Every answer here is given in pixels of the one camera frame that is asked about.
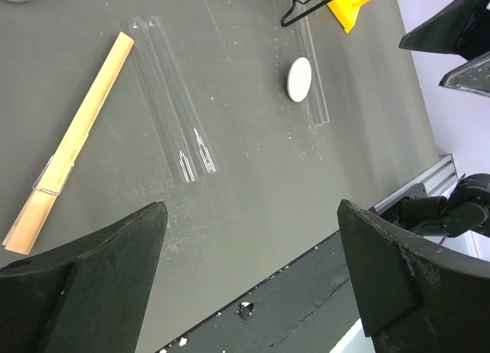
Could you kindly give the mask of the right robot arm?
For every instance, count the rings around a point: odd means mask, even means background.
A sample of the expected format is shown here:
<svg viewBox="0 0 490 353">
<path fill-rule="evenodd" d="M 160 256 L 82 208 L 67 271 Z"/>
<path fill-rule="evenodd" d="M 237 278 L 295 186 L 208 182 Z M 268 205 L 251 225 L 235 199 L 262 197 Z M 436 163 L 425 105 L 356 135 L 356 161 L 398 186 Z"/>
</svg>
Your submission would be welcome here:
<svg viewBox="0 0 490 353">
<path fill-rule="evenodd" d="M 409 51 L 453 54 L 465 63 L 447 72 L 441 87 L 489 95 L 489 0 L 454 0 L 406 33 L 399 47 Z M 458 237 L 468 230 L 489 235 L 489 176 L 459 180 L 447 199 L 428 197 L 405 203 L 406 226 L 420 236 Z"/>
</svg>

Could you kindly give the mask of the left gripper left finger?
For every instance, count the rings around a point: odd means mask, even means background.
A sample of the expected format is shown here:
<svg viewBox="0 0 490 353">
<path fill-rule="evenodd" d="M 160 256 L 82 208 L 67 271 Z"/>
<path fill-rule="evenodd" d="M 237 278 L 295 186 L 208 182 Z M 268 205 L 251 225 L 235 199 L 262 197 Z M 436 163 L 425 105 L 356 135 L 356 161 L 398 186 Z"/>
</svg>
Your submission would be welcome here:
<svg viewBox="0 0 490 353">
<path fill-rule="evenodd" d="M 3 352 L 134 352 L 168 223 L 162 201 L 1 269 Z"/>
</svg>

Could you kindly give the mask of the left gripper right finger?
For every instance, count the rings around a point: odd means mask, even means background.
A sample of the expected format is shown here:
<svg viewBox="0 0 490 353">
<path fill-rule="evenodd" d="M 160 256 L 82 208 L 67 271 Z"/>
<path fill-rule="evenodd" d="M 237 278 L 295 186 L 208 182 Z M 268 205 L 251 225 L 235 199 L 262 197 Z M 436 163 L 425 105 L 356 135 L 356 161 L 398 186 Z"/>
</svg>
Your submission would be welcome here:
<svg viewBox="0 0 490 353">
<path fill-rule="evenodd" d="M 349 200 L 338 226 L 364 334 L 377 352 L 487 352 L 489 263 Z"/>
</svg>

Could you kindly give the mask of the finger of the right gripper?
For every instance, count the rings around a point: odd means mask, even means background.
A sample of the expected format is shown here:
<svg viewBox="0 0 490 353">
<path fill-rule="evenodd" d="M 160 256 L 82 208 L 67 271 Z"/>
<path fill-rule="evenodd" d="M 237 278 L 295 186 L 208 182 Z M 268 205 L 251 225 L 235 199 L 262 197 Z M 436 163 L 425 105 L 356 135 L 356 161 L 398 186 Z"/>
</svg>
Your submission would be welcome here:
<svg viewBox="0 0 490 353">
<path fill-rule="evenodd" d="M 489 0 L 454 0 L 406 33 L 399 48 L 475 59 L 489 52 L 488 4 Z"/>
<path fill-rule="evenodd" d="M 441 87 L 489 96 L 489 52 L 470 60 L 443 76 Z"/>
</svg>

